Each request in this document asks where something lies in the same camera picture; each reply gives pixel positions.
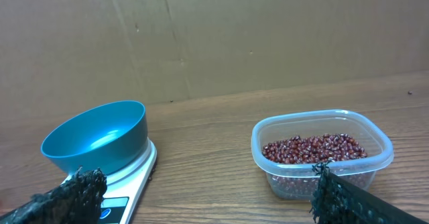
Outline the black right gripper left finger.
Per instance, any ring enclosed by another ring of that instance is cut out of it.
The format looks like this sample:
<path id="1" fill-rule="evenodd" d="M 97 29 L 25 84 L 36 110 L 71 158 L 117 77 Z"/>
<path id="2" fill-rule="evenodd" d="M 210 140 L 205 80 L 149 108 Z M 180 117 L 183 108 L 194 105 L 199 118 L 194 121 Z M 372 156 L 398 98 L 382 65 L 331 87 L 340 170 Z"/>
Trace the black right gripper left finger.
<path id="1" fill-rule="evenodd" d="M 107 177 L 101 169 L 82 172 L 1 216 L 1 224 L 95 224 L 101 216 Z"/>

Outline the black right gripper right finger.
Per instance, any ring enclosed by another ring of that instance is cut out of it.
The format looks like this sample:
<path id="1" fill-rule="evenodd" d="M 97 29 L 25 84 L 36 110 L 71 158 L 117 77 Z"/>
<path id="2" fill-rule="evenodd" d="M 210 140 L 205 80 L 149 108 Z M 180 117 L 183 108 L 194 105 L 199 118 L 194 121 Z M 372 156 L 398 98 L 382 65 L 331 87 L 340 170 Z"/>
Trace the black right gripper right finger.
<path id="1" fill-rule="evenodd" d="M 312 166 L 319 181 L 310 213 L 316 224 L 426 224 L 330 171 L 328 162 Z"/>

